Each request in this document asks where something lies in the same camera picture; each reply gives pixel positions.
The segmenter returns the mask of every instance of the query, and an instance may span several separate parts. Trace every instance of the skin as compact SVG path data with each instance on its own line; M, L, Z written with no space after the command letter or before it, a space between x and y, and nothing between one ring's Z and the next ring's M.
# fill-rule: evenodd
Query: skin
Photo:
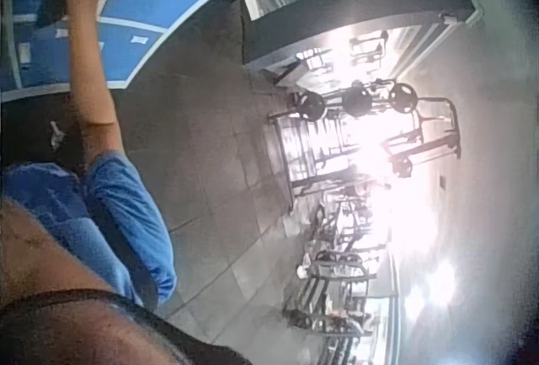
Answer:
M87 167L105 151L124 150L101 64L95 23L97 2L67 3L72 102L82 128ZM111 291L22 207L5 199L0 202L0 308L44 292L84 288ZM54 363L177 363L139 326L113 309L102 303L80 304L45 310L46 322L36 326L43 330L36 330L32 335L37 336L26 343L35 344L39 355L45 352L55 359Z

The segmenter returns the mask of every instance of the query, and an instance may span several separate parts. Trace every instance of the blue shirt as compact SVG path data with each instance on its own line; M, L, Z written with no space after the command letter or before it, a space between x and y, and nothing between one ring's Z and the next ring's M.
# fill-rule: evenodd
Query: blue shirt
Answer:
M167 227L123 154L101 154L81 179L56 164L16 166L5 174L4 191L117 293L141 304L130 273L88 213L91 200L100 201L152 275L159 303L172 294L176 274Z

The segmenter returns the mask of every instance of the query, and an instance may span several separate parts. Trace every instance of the blue t-shirt sleeve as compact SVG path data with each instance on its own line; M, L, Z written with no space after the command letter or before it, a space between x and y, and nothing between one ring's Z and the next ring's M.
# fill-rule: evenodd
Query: blue t-shirt sleeve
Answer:
M84 183L88 196L107 208L152 274L159 303L170 298L176 287L170 236L135 166L122 153L103 153L90 166Z

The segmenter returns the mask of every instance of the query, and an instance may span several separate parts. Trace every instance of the gray floor tile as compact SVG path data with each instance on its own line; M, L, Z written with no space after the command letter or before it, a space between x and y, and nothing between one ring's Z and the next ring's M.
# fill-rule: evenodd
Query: gray floor tile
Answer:
M238 352L245 353L258 327L259 310L251 307L251 305L246 305L217 337L215 343L219 346L229 346Z
M189 126L179 103L178 86L175 78L154 78L115 93L125 150L174 149L189 141Z
M178 274L177 289L184 302L189 302L227 268L227 258L210 216L197 218L170 236Z
M272 178L258 184L251 189L253 193L254 206L259 221L260 233L266 231L280 216L278 199L274 194L275 188L271 186Z
M290 215L284 215L282 221L285 227L286 237L295 237L302 232L302 226L297 221L296 212L292 212Z
M283 255L283 243L286 242L285 228L281 218L269 226L269 228L262 234L262 242L264 243L264 249L268 257L268 263L271 270L275 267L278 260Z
M199 296L188 303L202 330L214 340L245 304L232 270L222 273Z
M198 340L204 342L209 341L208 336L205 334L205 332L202 330L202 328L199 326L199 324L196 322L196 320L193 318L193 315L187 308L183 308L173 314L172 317L168 319L168 322L171 325L178 327L184 333L189 334Z
M128 153L169 229L208 212L204 188L190 148Z
M283 291L278 288L269 276L249 302L249 305L263 310L266 307L280 308L283 303Z
M244 191L212 209L212 214L223 250L233 263L260 237L253 198Z
M261 128L258 128L257 130L251 132L251 136L253 137L253 146L258 160L260 177L266 178L272 175L272 172L270 157L268 156L268 149L265 145L264 132Z
M285 169L283 157L280 152L279 138L273 126L264 126L264 139L268 148L269 164L273 174L278 174Z
M255 133L247 132L236 136L239 156L242 160L243 171L245 172L245 181L247 186L258 184L262 176L260 174L259 161L260 156L257 156L257 148L255 143L257 137Z
M216 207L247 189L236 138L217 133L199 142L194 136L196 161L210 206Z
M248 84L244 82L228 84L228 108L234 133L250 132L262 126L264 118L259 115Z
M245 300L249 300L270 274L270 266L266 258L262 240L258 240L245 254L232 264L232 271Z
M204 113L215 111L228 112L227 92L223 90L223 82L220 79L213 78L208 80L200 77L187 76L180 78L179 82L179 103L189 114L201 112L200 117L204 120ZM192 129L204 130L205 126L203 124L205 122L198 121L198 118L199 116L197 116L197 120L190 122L194 124Z
M172 314L176 313L183 304L184 301L179 296L178 291L174 291L170 299L157 308L156 314L163 319L168 319Z

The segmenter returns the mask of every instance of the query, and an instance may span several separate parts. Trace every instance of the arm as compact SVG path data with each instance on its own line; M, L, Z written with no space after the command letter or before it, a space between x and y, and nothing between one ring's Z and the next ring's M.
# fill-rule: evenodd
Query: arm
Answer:
M101 63L95 22L98 0L67 0L72 102L88 167L105 151L124 151L120 126Z

